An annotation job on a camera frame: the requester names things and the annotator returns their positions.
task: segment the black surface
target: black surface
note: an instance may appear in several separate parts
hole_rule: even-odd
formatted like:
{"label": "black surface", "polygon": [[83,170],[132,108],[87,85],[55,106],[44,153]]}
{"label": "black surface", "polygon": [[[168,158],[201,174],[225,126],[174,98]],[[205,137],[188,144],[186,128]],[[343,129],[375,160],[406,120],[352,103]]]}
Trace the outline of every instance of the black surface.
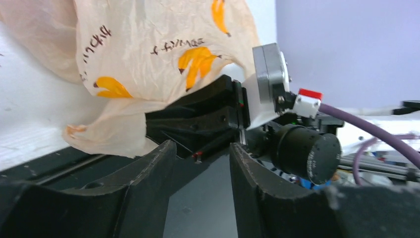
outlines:
{"label": "black surface", "polygon": [[175,158],[168,141],[83,188],[62,191],[3,179],[0,237],[162,237]]}
{"label": "black surface", "polygon": [[403,107],[420,109],[420,100],[403,101]]}
{"label": "black surface", "polygon": [[230,169],[239,238],[420,237],[419,189],[307,190],[268,171],[236,143]]}
{"label": "black surface", "polygon": [[170,139],[177,144],[179,158],[202,162],[236,141],[249,125],[246,89],[222,75],[146,119],[148,138],[157,144]]}
{"label": "black surface", "polygon": [[324,184],[337,170],[341,146],[335,135],[288,124],[273,137],[271,161],[283,172]]}

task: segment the metal bracket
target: metal bracket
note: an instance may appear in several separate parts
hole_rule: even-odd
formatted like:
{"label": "metal bracket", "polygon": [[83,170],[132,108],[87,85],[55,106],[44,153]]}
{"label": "metal bracket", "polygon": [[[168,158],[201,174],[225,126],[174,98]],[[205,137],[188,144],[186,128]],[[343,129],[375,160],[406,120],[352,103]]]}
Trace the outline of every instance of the metal bracket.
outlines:
{"label": "metal bracket", "polygon": [[277,43],[254,47],[254,64],[261,102],[276,102],[289,92],[289,73]]}

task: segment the white plastic bag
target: white plastic bag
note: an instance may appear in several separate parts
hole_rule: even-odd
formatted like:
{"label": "white plastic bag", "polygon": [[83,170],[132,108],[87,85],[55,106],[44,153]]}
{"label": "white plastic bag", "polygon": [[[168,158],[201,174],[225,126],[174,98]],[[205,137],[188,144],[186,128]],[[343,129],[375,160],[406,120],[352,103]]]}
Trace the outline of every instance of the white plastic bag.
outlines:
{"label": "white plastic bag", "polygon": [[0,0],[0,20],[46,68],[80,83],[73,0]]}
{"label": "white plastic bag", "polygon": [[64,139],[91,154],[141,156],[145,113],[162,110],[237,63],[252,75],[259,45],[245,0],[75,0],[77,64],[92,95],[109,97],[91,125]]}

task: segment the cable connector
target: cable connector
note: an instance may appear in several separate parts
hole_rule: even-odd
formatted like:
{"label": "cable connector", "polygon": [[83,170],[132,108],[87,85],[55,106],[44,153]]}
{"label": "cable connector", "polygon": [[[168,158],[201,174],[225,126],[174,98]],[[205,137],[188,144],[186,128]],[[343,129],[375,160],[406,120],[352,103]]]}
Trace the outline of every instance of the cable connector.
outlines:
{"label": "cable connector", "polygon": [[315,118],[321,106],[322,93],[301,88],[293,112],[305,118]]}

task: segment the white wall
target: white wall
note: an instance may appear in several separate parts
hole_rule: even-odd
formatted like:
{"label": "white wall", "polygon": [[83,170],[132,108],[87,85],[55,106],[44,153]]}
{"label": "white wall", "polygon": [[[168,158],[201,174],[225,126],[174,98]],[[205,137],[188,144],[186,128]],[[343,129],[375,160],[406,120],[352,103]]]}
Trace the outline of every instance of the white wall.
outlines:
{"label": "white wall", "polygon": [[65,126],[104,108],[105,100],[45,69],[1,23],[0,54],[0,170],[67,147]]}

